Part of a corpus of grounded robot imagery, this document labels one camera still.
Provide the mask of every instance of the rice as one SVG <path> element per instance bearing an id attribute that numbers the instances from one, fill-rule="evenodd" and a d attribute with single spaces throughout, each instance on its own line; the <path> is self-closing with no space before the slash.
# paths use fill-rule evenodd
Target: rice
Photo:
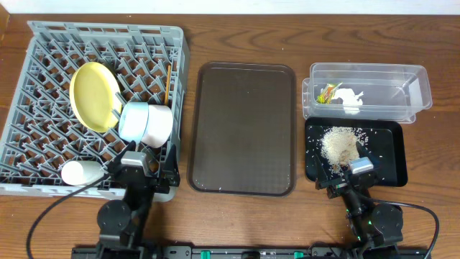
<path id="1" fill-rule="evenodd" d="M 356 142 L 367 145 L 366 133 L 360 128 L 331 127 L 321 140 L 321 156 L 328 160 L 331 172 L 342 174 L 342 168 L 359 158 Z"/>

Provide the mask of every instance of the wooden stick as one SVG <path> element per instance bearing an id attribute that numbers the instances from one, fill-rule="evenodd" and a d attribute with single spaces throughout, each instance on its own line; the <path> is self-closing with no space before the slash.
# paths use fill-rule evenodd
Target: wooden stick
<path id="1" fill-rule="evenodd" d="M 165 91 L 165 105 L 169 101 L 170 95 L 170 83 L 171 83 L 171 65 L 167 67 L 167 78 L 166 78 L 166 91 Z"/>

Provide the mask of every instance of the small white cup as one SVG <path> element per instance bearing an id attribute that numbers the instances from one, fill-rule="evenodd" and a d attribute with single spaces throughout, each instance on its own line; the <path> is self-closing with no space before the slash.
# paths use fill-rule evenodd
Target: small white cup
<path id="1" fill-rule="evenodd" d="M 149 105 L 149 118 L 142 142 L 150 147 L 161 147 L 173 130 L 173 113 L 164 105 Z"/>
<path id="2" fill-rule="evenodd" d="M 105 173 L 107 172 L 96 161 L 70 161 L 63 166 L 60 175 L 66 184 L 87 186 Z"/>

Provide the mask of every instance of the black tray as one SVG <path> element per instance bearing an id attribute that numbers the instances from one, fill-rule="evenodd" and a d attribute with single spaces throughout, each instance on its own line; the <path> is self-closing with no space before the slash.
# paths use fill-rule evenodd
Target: black tray
<path id="1" fill-rule="evenodd" d="M 325 172 L 329 172 L 330 165 L 321 156 L 321 148 L 316 149 L 318 146 L 313 140 L 321 140 L 325 130 L 330 127 L 362 128 L 362 132 L 367 134 L 367 149 L 381 162 L 377 170 L 378 185 L 401 187 L 408 182 L 403 129 L 397 122 L 319 117 L 308 118 L 305 122 L 305 172 L 308 179 L 316 180 L 313 151 L 318 155 Z"/>
<path id="2" fill-rule="evenodd" d="M 188 183 L 285 196 L 295 187 L 295 75 L 284 65 L 208 63 L 198 74 Z"/>

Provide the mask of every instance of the yellow plate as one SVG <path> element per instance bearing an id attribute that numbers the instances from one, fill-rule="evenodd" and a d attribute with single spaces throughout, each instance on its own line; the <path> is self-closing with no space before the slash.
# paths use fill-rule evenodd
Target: yellow plate
<path id="1" fill-rule="evenodd" d="M 112 110 L 121 111 L 121 102 L 115 96 L 119 92 L 111 71 L 100 63 L 89 62 L 73 74 L 70 105 L 83 125 L 95 132 L 106 132 L 118 122 Z"/>

